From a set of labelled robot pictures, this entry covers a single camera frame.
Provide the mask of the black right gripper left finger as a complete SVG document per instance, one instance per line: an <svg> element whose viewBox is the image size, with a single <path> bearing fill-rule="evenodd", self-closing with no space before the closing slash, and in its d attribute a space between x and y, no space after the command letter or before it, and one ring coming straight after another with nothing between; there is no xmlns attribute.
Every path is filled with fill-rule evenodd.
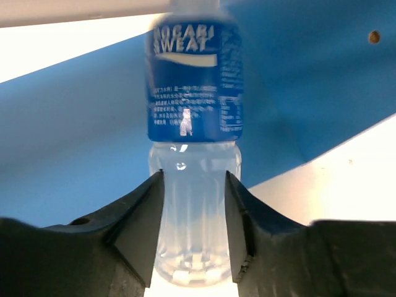
<svg viewBox="0 0 396 297"><path fill-rule="evenodd" d="M68 225L1 219L2 296L143 296L165 194L163 172Z"/></svg>

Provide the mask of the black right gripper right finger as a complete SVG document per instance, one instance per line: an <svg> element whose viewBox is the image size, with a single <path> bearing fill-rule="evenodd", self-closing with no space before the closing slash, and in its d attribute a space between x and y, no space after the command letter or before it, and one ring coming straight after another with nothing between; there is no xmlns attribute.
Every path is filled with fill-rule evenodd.
<svg viewBox="0 0 396 297"><path fill-rule="evenodd" d="M231 276L240 296L394 296L395 223L280 214L225 175Z"/></svg>

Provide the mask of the blue label bottle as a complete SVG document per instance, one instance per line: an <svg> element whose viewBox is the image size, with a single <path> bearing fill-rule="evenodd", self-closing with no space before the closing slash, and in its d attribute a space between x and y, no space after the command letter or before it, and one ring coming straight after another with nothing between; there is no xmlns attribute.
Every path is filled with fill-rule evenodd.
<svg viewBox="0 0 396 297"><path fill-rule="evenodd" d="M165 200L155 269L186 287L230 276L225 176L241 174L243 57L218 1L171 1L145 41L151 172Z"/></svg>

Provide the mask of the blue and yellow shelf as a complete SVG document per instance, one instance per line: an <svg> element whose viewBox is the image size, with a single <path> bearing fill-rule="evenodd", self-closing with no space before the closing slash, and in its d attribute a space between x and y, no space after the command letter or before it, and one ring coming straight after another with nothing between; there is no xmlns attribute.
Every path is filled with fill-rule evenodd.
<svg viewBox="0 0 396 297"><path fill-rule="evenodd" d="M395 220L395 2L236 1L242 180L301 222ZM46 226L149 176L151 15L1 30L1 215Z"/></svg>

